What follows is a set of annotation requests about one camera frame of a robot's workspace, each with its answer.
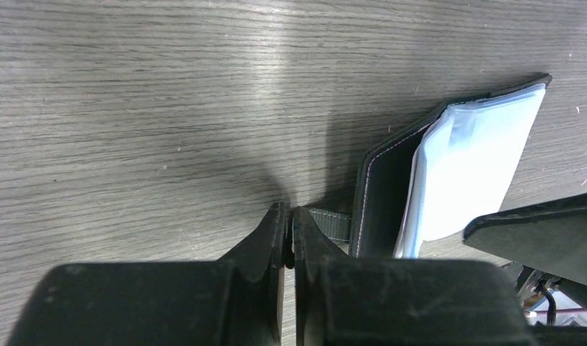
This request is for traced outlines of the black leather card holder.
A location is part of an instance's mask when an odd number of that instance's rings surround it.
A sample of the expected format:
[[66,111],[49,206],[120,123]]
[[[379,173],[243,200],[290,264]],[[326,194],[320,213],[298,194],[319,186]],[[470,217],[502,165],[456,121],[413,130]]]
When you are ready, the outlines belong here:
[[497,212],[551,81],[444,100],[363,155],[351,213],[310,208],[312,221],[352,257],[416,259],[423,242]]

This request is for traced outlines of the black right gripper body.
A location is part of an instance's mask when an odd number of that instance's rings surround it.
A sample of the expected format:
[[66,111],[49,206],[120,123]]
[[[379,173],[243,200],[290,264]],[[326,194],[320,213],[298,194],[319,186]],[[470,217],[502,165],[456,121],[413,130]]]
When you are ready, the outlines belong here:
[[515,285],[538,345],[587,345],[587,286],[510,262]]

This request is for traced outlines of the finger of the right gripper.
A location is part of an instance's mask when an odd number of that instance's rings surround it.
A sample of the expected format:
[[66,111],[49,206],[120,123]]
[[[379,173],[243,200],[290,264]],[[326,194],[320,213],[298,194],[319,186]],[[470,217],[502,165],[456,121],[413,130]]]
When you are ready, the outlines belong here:
[[562,278],[587,278],[587,193],[480,216],[463,242]]

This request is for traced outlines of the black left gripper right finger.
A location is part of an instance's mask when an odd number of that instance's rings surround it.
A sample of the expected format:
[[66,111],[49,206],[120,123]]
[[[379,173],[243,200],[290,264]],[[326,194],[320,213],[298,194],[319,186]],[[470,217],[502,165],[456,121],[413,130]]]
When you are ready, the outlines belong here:
[[535,345],[488,262],[350,257],[308,209],[291,219],[298,345]]

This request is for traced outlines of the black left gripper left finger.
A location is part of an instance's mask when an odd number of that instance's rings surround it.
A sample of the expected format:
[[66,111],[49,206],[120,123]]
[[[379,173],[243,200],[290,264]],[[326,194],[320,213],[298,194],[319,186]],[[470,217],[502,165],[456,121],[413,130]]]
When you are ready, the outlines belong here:
[[287,210],[214,261],[76,263],[37,284],[9,345],[279,345]]

